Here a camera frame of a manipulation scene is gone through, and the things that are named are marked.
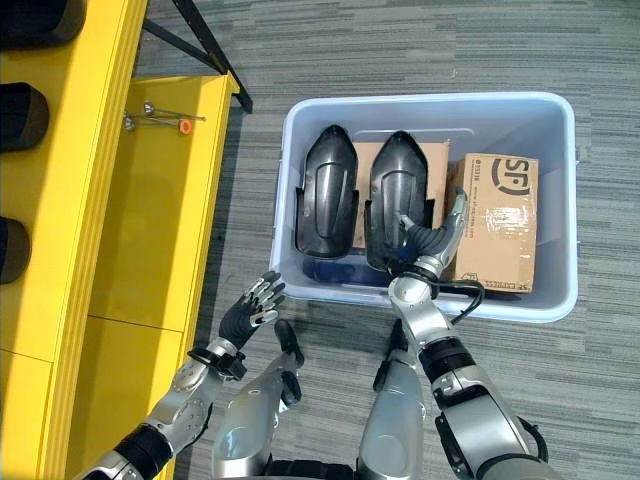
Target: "black plastic part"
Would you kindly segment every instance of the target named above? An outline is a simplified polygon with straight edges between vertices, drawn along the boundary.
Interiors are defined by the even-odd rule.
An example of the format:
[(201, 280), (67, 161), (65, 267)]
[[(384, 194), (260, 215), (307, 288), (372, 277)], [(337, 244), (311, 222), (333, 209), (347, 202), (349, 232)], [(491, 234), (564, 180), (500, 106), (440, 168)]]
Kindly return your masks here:
[(82, 480), (111, 480), (111, 477), (100, 470), (94, 470), (85, 476)]
[(28, 83), (0, 85), (0, 152), (36, 146), (49, 126), (44, 95)]
[(476, 478), (478, 480), (482, 480), (487, 472), (491, 469), (491, 467), (497, 465), (500, 462), (504, 462), (505, 460), (509, 460), (510, 458), (523, 458), (525, 460), (531, 460), (532, 462), (541, 463), (540, 459), (532, 455), (525, 455), (524, 453), (507, 453), (505, 455), (500, 455), (499, 457), (494, 457), (490, 460), (487, 460), (482, 465), (480, 465), (480, 468), (476, 472)]
[(2, 0), (0, 48), (53, 47), (82, 29), (83, 0)]
[(391, 335), (389, 336), (387, 355), (385, 359), (380, 363), (378, 371), (376, 372), (376, 378), (373, 380), (373, 390), (375, 392), (379, 392), (384, 386), (384, 382), (387, 378), (387, 372), (389, 371), (389, 367), (391, 366), (391, 362), (387, 360), (391, 352), (393, 352), (394, 350), (403, 350), (406, 352), (408, 349), (409, 341), (404, 334), (404, 329), (402, 328), (402, 320), (398, 318), (393, 324), (393, 329), (391, 330)]
[(114, 448), (140, 472), (142, 478), (155, 477), (171, 459), (171, 446), (155, 428), (141, 424)]
[(198, 347), (187, 355), (210, 368), (215, 368), (223, 375), (233, 377), (234, 380), (242, 380), (244, 374), (247, 373), (247, 369), (242, 365), (242, 360), (245, 359), (242, 352), (237, 352), (235, 357), (227, 353), (218, 357), (206, 348)]
[(296, 365), (300, 368), (304, 365), (304, 355), (300, 350), (300, 344), (298, 344), (298, 337), (293, 330), (291, 324), (284, 320), (279, 319), (273, 326), (273, 331), (276, 334), (278, 341), (280, 342), (280, 350), (286, 353), (294, 353), (296, 356)]
[(476, 364), (462, 342), (453, 337), (428, 345), (418, 358), (431, 383), (447, 372)]
[(444, 454), (447, 456), (451, 469), (456, 472), (458, 478), (472, 479), (473, 472), (471, 471), (471, 467), (469, 467), (469, 464), (462, 453), (462, 449), (460, 448), (460, 445), (458, 445), (456, 437), (451, 431), (447, 418), (444, 414), (441, 414), (439, 417), (436, 417), (435, 423), (436, 430), (438, 430), (438, 435), (440, 436), (442, 449), (444, 450)]
[(379, 392), (382, 390), (384, 386), (384, 382), (387, 379), (387, 372), (389, 372), (389, 367), (391, 366), (391, 362), (388, 360), (383, 360), (378, 367), (378, 371), (376, 372), (376, 378), (373, 380), (373, 391)]
[(31, 244), (24, 226), (0, 217), (0, 284), (16, 280), (27, 268)]
[(402, 320), (396, 319), (393, 324), (393, 329), (391, 330), (391, 335), (389, 336), (389, 347), (387, 348), (387, 356), (394, 350), (409, 350), (409, 340), (407, 340), (407, 336), (404, 334), (404, 328), (402, 327)]
[(518, 417), (520, 423), (522, 424), (522, 428), (533, 437), (536, 442), (536, 447), (538, 448), (538, 458), (543, 462), (549, 461), (549, 449), (547, 448), (547, 441), (544, 439), (540, 431), (538, 430), (537, 425), (532, 425), (527, 422), (524, 418)]
[(298, 188), (296, 248), (305, 255), (339, 258), (349, 253), (358, 214), (358, 157), (347, 132), (327, 128), (307, 155)]
[(295, 373), (285, 370), (280, 376), (282, 377), (282, 394), (280, 395), (282, 402), (287, 407), (295, 405), (302, 399), (302, 390)]
[(354, 480), (355, 478), (353, 469), (349, 465), (322, 463), (315, 460), (276, 460), (267, 467), (264, 476), (320, 480)]
[(428, 165), (407, 132), (391, 135), (371, 167), (370, 200), (365, 204), (367, 261), (386, 270), (403, 247), (406, 234), (396, 214), (425, 224)]

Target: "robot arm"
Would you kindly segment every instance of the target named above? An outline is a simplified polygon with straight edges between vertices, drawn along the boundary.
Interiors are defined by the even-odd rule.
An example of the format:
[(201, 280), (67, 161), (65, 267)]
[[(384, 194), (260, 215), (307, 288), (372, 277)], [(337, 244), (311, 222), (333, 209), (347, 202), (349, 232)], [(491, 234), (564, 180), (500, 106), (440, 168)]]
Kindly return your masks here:
[[(438, 279), (455, 256), (464, 230), (468, 202), (461, 189), (457, 194), (452, 212), (437, 230), (399, 218), (419, 257), (389, 285), (393, 309), (418, 352), (442, 412), (436, 418), (442, 446), (460, 479), (561, 480), (531, 455), (520, 419), (433, 303)], [(539, 443), (543, 457), (545, 450)]]
[(225, 380), (240, 380), (246, 369), (240, 349), (253, 333), (278, 317), (283, 300), (280, 274), (267, 272), (227, 311), (219, 337), (189, 352), (169, 391), (135, 430), (76, 480), (149, 480), (207, 429), (213, 402)]

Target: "gray carpet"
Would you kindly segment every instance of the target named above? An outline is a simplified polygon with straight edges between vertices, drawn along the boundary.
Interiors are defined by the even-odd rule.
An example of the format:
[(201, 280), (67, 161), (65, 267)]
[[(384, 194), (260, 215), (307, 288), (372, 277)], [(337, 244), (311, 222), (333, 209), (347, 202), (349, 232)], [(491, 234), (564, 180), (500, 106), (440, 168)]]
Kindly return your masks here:
[[(551, 325), (468, 319), (460, 333), (515, 410), (540, 425), (550, 463), (567, 479), (640, 478), (640, 2), (197, 4), (255, 101), (253, 115), (231, 114), (197, 342), (206, 343), (225, 309), (267, 268), (282, 121), (295, 103), (555, 92), (575, 109), (581, 158), (578, 304)], [(151, 0), (148, 16), (193, 39), (169, 0)], [(145, 35), (136, 73), (210, 70)], [(294, 319), (308, 360), (300, 375), (305, 398), (281, 419), (274, 456), (353, 466), (393, 317), (293, 300), (283, 314)], [(247, 378), (277, 350), (270, 329), (256, 334), (246, 348)], [(180, 456), (176, 478), (209, 478), (213, 438), (239, 387), (230, 385), (216, 402), (210, 430)], [(431, 420), (424, 451), (425, 479), (454, 478)]]

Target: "yellow shelf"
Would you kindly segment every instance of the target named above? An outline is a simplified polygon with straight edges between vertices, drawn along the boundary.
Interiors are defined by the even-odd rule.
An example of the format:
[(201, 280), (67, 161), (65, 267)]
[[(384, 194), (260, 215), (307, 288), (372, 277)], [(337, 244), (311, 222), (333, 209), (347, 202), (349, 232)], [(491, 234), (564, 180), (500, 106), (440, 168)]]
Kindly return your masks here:
[[(30, 83), (50, 108), (42, 143), (0, 161), (0, 214), (32, 245), (23, 276), (0, 287), (2, 478), (77, 473), (144, 417), (193, 342), (237, 85), (129, 89), (146, 3), (87, 0), (70, 44), (0, 54), (2, 82)], [(187, 137), (121, 133), (125, 101), (139, 111), (142, 99), (207, 121)]]
[[(63, 476), (70, 399), (145, 8), (144, 0), (89, 0), (82, 31), (70, 44), (0, 57), (2, 82), (30, 83), (50, 109), (42, 143), (2, 155), (0, 162), (0, 211), (26, 226), (32, 245), (25, 274), (0, 288), (4, 478), (27, 471), (37, 475), (24, 478)], [(28, 368), (23, 357), (37, 365), (34, 381), (19, 379)], [(16, 417), (11, 405), (26, 397), (38, 401), (27, 402), (29, 409)], [(34, 430), (27, 438), (19, 421), (24, 418), (40, 423), (38, 435)]]
[(230, 75), (131, 82), (129, 112), (150, 100), (206, 121), (195, 121), (188, 136), (170, 127), (120, 135), (84, 335), (71, 475), (147, 415), (193, 343), (236, 91)]

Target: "metal bracket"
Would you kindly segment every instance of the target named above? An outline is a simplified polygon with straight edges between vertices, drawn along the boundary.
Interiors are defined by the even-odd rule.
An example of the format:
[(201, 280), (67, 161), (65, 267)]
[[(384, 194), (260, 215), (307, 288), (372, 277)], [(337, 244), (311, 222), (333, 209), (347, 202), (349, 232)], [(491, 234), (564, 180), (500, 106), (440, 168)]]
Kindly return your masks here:
[(231, 66), (231, 63), (229, 63), (229, 60), (213, 36), (209, 26), (204, 21), (204, 18), (202, 18), (198, 7), (193, 3), (193, 0), (173, 0), (173, 4), (176, 6), (185, 22), (187, 22), (187, 25), (189, 25), (191, 31), (204, 48), (204, 52), (152, 20), (145, 19), (142, 24), (142, 28), (159, 39), (173, 45), (178, 50), (181, 50), (187, 55), (199, 60), (208, 67), (213, 68), (218, 73), (224, 75), (227, 72), (230, 72), (240, 88), (240, 92), (237, 93), (240, 105), (242, 105), (245, 112), (251, 113), (253, 111), (253, 100), (251, 100), (251, 97), (247, 93), (247, 89), (238, 78), (238, 75)]

